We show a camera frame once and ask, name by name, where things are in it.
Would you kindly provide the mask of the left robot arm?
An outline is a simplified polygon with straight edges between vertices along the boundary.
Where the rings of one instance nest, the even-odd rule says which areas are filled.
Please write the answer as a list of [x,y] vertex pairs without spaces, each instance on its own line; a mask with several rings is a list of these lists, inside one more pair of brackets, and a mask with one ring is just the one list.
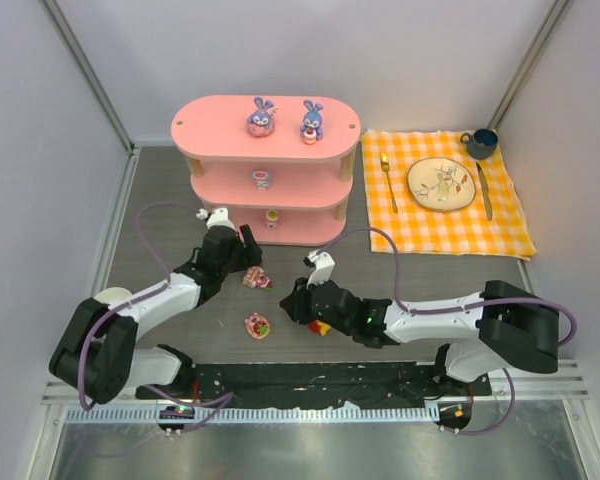
[[74,387],[87,410],[125,388],[184,387],[193,361],[167,345],[138,349],[136,341],[172,317],[208,302],[228,275],[262,263],[251,228],[213,226],[202,246],[169,277],[124,300],[94,297],[74,311],[49,361],[49,372]]

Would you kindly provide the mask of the purple bunny with cake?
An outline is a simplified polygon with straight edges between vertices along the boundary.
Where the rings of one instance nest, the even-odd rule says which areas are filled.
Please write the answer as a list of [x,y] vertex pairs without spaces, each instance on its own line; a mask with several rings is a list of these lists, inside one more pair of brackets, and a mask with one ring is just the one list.
[[311,99],[305,99],[303,105],[307,112],[303,117],[302,125],[300,127],[301,136],[307,145],[313,145],[324,136],[323,118],[321,115],[323,105],[314,103]]

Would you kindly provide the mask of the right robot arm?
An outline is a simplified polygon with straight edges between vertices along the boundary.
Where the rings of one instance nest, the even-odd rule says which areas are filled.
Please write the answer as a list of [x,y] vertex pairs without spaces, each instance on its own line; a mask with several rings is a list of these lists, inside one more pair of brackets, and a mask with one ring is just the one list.
[[438,375],[462,383],[509,367],[536,374],[558,369],[557,306],[503,281],[456,299],[400,304],[299,278],[280,306],[298,324],[320,321],[368,348],[439,340]]

